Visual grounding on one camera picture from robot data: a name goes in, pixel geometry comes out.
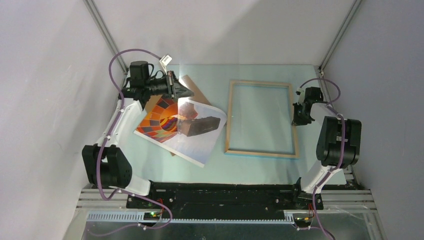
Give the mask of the left aluminium corner post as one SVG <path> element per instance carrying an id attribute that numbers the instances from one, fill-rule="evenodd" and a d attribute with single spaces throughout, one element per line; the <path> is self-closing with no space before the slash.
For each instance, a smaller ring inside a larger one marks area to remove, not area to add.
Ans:
<path id="1" fill-rule="evenodd" d="M 101 36 L 103 37 L 108 49 L 110 50 L 110 52 L 112 53 L 112 55 L 116 55 L 118 54 L 119 48 L 112 36 L 112 34 L 110 33 L 106 22 L 104 21 L 102 14 L 97 6 L 97 4 L 95 3 L 94 0 L 83 0 L 83 3 L 85 4 L 89 14 L 91 15 L 95 25 L 97 26 Z"/>

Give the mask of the colourful printed photo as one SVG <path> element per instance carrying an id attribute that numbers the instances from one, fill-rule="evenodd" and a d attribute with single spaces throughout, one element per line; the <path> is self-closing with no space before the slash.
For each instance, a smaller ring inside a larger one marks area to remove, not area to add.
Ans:
<path id="1" fill-rule="evenodd" d="M 227 122 L 219 108 L 188 97 L 160 97 L 134 133 L 149 142 L 204 167 Z"/>

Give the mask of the brown cardboard backing board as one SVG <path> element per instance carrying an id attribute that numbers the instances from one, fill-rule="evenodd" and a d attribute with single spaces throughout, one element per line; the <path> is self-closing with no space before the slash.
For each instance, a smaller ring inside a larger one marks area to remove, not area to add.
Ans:
<path id="1" fill-rule="evenodd" d="M 170 130 L 171 138 L 166 143 L 172 148 L 173 154 L 181 152 L 193 158 L 194 147 L 189 149 L 185 145 L 190 147 L 204 142 L 201 136 L 216 130 L 220 119 L 207 114 L 211 103 L 189 76 L 183 76 L 179 82 L 193 91 L 194 96 L 173 99 L 174 104 L 168 118 L 174 126 Z"/>

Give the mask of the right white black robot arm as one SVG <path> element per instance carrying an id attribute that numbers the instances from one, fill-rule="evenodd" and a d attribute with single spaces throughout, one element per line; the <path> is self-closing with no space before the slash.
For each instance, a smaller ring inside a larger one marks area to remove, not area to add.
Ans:
<path id="1" fill-rule="evenodd" d="M 324 100 L 319 87 L 299 87 L 298 100 L 293 104 L 292 126 L 320 124 L 315 156 L 317 161 L 300 177 L 291 194 L 291 204 L 304 209 L 321 193 L 323 186 L 336 173 L 355 165 L 360 156 L 362 123 L 348 119 Z"/>

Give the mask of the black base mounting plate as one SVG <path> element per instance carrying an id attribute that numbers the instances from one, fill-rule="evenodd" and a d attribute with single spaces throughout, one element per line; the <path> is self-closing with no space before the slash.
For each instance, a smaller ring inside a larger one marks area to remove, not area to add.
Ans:
<path id="1" fill-rule="evenodd" d="M 147 199 L 128 196 L 128 209 L 158 209 L 173 220 L 284 220 L 285 211 L 323 210 L 299 184 L 215 184 L 153 182 Z"/>

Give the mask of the right aluminium corner post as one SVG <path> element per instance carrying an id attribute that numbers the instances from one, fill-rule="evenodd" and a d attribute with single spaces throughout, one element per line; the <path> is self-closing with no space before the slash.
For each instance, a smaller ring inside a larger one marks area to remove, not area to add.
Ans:
<path id="1" fill-rule="evenodd" d="M 358 11 L 360 10 L 361 5 L 363 4 L 363 0 L 354 0 L 352 5 L 350 6 L 347 14 L 345 15 L 343 21 L 341 22 L 329 48 L 327 49 L 320 65 L 318 66 L 318 69 L 320 72 L 324 72 L 325 68 L 327 67 L 328 63 L 330 62 L 332 56 L 334 55 L 338 45 L 340 44 L 341 40 L 343 39 L 345 33 L 347 32 L 349 26 L 351 25 L 351 22 L 357 15 Z"/>

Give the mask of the aluminium corner post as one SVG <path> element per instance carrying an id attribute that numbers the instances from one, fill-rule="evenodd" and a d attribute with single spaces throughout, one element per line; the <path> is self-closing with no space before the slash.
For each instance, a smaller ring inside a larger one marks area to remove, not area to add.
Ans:
<path id="1" fill-rule="evenodd" d="M 327 49 L 320 65 L 318 66 L 318 69 L 320 72 L 324 72 L 325 68 L 327 67 L 328 63 L 330 62 L 332 56 L 334 55 L 338 45 L 340 44 L 341 40 L 343 39 L 345 33 L 347 32 L 349 26 L 351 25 L 351 22 L 357 15 L 358 11 L 360 10 L 361 5 L 363 4 L 363 0 L 354 0 L 352 5 L 350 6 L 347 14 L 345 15 L 343 21 L 341 22 L 329 48 Z"/>
<path id="2" fill-rule="evenodd" d="M 112 36 L 112 34 L 110 33 L 106 22 L 104 21 L 102 14 L 97 6 L 97 4 L 95 3 L 94 0 L 83 0 L 83 3 L 85 4 L 89 14 L 91 15 L 95 25 L 97 26 L 101 36 L 103 37 L 108 49 L 110 50 L 110 52 L 112 53 L 112 55 L 116 55 L 118 54 L 119 48 Z"/>

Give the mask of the aluminium rail front frame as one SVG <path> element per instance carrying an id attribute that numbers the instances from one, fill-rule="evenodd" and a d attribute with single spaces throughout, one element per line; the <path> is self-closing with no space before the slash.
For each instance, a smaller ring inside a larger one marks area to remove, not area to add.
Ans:
<path id="1" fill-rule="evenodd" d="M 369 190 L 341 189 L 339 186 L 333 185 L 330 189 L 323 190 L 320 195 L 323 202 L 323 209 L 317 210 L 320 216 L 346 214 L 351 217 L 354 214 L 363 214 L 363 220 L 370 237 L 375 240 L 382 240 L 385 237 L 380 228 L 381 223 L 374 198 Z M 309 210 L 286 210 L 283 220 L 174 220 L 169 208 L 166 209 L 169 217 L 163 217 L 163 212 L 159 209 L 127 208 L 129 196 L 135 197 L 126 193 L 116 193 L 111 200 L 105 201 L 96 189 L 83 189 L 64 238 L 66 240 L 81 240 L 84 237 L 85 223 L 89 221 L 127 224 L 147 223 L 159 226 L 166 223 L 293 225 L 305 220 L 306 214 L 309 213 Z"/>

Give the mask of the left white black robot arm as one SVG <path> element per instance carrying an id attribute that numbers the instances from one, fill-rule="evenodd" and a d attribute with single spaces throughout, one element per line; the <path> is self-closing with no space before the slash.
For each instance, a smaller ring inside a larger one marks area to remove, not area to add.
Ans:
<path id="1" fill-rule="evenodd" d="M 170 70 L 156 77 L 154 66 L 147 61 L 133 61 L 129 66 L 129 85 L 120 90 L 117 106 L 105 132 L 92 145 L 82 149 L 82 159 L 89 183 L 102 188 L 113 188 L 131 195 L 145 208 L 153 208 L 158 194 L 150 190 L 151 182 L 133 172 L 124 148 L 135 131 L 136 120 L 144 114 L 152 96 L 166 100 L 193 97 L 195 94 L 179 82 Z"/>

